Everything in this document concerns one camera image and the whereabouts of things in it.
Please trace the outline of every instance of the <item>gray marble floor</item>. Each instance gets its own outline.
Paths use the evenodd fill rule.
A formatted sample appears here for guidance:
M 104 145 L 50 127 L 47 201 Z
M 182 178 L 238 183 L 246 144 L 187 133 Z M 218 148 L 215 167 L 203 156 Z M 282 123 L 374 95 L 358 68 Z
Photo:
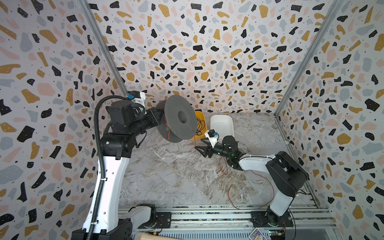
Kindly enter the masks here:
M 213 114 L 205 113 L 207 126 Z M 269 155 L 287 151 L 273 116 L 230 114 L 238 146 L 249 154 Z M 228 168 L 224 175 L 218 156 L 204 158 L 194 149 L 195 142 L 171 143 L 150 129 L 139 149 L 134 149 L 124 175 L 119 204 L 156 205 L 264 205 L 272 199 L 267 180 L 250 171 Z M 271 181 L 271 177 L 261 174 Z M 310 197 L 299 194 L 293 204 L 309 204 Z

